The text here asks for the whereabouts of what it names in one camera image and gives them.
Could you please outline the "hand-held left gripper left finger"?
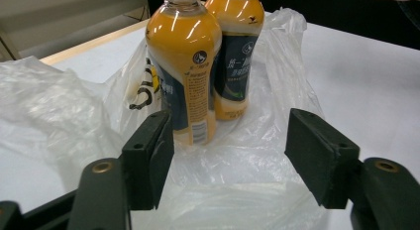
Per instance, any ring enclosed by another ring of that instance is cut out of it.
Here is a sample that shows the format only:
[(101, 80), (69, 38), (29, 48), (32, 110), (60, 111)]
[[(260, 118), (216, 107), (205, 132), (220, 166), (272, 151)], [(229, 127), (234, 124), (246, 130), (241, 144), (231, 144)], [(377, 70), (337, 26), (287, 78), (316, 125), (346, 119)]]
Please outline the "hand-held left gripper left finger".
[(122, 149), (121, 161), (131, 210), (157, 209), (174, 155), (169, 110), (150, 115)]

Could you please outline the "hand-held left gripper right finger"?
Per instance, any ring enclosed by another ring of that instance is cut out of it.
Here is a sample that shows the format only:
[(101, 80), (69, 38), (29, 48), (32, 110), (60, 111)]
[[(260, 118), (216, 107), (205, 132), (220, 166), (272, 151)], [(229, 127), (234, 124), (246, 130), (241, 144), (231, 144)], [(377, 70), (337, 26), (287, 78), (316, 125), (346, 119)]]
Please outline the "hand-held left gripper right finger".
[(320, 116), (291, 108), (284, 153), (319, 205), (346, 207), (349, 175), (359, 160), (357, 144)]

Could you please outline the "clear plastic bag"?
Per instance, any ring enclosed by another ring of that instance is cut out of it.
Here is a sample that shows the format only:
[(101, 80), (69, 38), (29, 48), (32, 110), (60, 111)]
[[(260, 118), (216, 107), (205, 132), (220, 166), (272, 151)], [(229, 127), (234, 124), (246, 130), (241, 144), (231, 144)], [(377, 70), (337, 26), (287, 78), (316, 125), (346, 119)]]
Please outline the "clear plastic bag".
[[(250, 105), (204, 146), (177, 145), (159, 207), (141, 230), (315, 230), (324, 211), (284, 153), (288, 113), (319, 111), (301, 57), (304, 17), (268, 15), (252, 58)], [(159, 110), (140, 33), (47, 65), (0, 62), (0, 201), (36, 207), (73, 190), (90, 162), (116, 157)]]

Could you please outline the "orange juice bottle white cap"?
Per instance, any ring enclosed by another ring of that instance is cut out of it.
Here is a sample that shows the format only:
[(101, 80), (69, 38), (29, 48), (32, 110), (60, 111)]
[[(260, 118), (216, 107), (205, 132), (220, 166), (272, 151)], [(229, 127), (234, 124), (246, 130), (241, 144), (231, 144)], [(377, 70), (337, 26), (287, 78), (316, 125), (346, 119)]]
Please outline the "orange juice bottle white cap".
[(263, 28), (260, 0), (207, 0), (207, 10), (222, 30), (214, 80), (216, 118), (234, 120), (248, 107), (252, 55)]
[(209, 142), (215, 133), (211, 76), (222, 33), (202, 0), (163, 0), (146, 28), (157, 68), (162, 107), (173, 115), (174, 138), (187, 145)]

